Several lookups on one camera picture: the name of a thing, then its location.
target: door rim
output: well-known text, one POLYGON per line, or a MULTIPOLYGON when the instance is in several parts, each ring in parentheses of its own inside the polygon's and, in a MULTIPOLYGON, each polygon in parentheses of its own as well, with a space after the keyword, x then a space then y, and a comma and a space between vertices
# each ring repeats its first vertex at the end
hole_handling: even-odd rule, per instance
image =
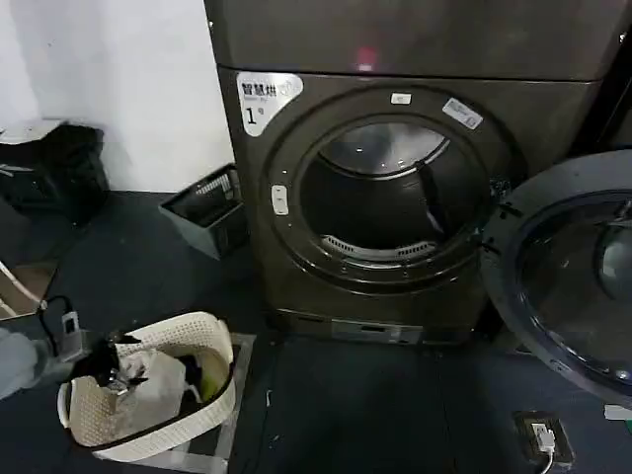
POLYGON ((519 284, 519 256, 542 223, 585 204, 632 198, 632 150, 570 159, 520 185, 485 226, 479 261, 483 282, 508 328, 549 367, 576 385, 632 408, 632 386, 617 382, 556 342, 538 322, 519 284))
POLYGON ((269 155, 261 185, 261 203, 267 223, 279 242, 303 269, 333 279, 349 289, 368 291, 407 291, 420 284, 433 284, 454 278, 476 258, 470 237, 486 220, 491 203, 477 219, 466 223, 445 248, 424 261, 423 265, 398 269, 363 269, 343 263, 342 257, 324 248, 316 239, 301 210, 300 188, 304 174, 322 146, 345 131, 372 123, 408 122, 441 133, 469 160, 475 160, 488 180, 516 181, 512 174, 524 173, 526 166, 514 148, 514 141, 490 118, 476 130, 470 130, 447 116, 441 108, 452 96, 442 91, 419 87, 374 87, 334 98, 298 120, 276 143, 269 155), (390 104, 391 93, 412 94, 411 106, 390 104), (380 105, 367 105, 367 101, 380 105), (276 215, 271 203, 272 185, 287 187, 289 215, 276 215))

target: white laundry basket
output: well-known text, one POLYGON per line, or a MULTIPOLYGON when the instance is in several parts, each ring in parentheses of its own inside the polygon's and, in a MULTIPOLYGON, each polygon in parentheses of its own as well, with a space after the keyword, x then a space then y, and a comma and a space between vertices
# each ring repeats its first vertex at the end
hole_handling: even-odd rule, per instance
POLYGON ((196 412, 175 417, 137 434, 114 439, 115 417, 112 414, 116 395, 99 387, 92 377, 75 378, 59 388, 57 411, 59 421, 70 430, 77 444, 90 449, 98 457, 131 462, 187 442, 228 418, 235 406, 235 384, 232 344, 223 321, 208 313, 196 312, 161 321, 130 334, 141 343, 117 345, 119 356, 148 349, 157 349, 170 356, 213 350, 225 362, 226 381, 196 412), (69 410, 66 409, 68 392, 69 410))

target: white wall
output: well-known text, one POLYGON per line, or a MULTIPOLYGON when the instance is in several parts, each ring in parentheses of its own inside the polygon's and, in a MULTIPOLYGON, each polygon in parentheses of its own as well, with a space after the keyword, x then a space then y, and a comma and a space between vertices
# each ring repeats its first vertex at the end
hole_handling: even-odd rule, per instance
POLYGON ((178 191, 232 161, 202 0, 0 1, 41 115, 105 128, 114 190, 178 191))
POLYGON ((0 129, 9 123, 34 119, 38 102, 31 87, 9 0, 0 0, 0 129))

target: gray storage bin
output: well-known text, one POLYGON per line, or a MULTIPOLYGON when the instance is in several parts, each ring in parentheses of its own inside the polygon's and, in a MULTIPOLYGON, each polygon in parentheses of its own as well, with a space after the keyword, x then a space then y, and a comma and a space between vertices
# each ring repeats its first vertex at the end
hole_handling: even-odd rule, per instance
POLYGON ((226 165, 160 205, 185 240, 221 259, 248 239, 235 165, 226 165))

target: basket handle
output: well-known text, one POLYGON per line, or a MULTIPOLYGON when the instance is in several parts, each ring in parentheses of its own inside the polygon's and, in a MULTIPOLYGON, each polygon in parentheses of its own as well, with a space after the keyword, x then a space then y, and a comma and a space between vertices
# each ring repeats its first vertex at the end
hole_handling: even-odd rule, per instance
POLYGON ((221 319, 215 319, 216 325, 219 329, 220 340, 223 346, 223 356, 228 358, 228 363, 233 362, 233 344, 230 339, 230 331, 228 331, 228 326, 221 319))
POLYGON ((66 410, 66 401, 68 400, 69 389, 70 384, 68 382, 64 382, 61 384, 59 391, 57 392, 57 416, 59 417, 61 425, 66 429, 70 427, 70 416, 66 410))

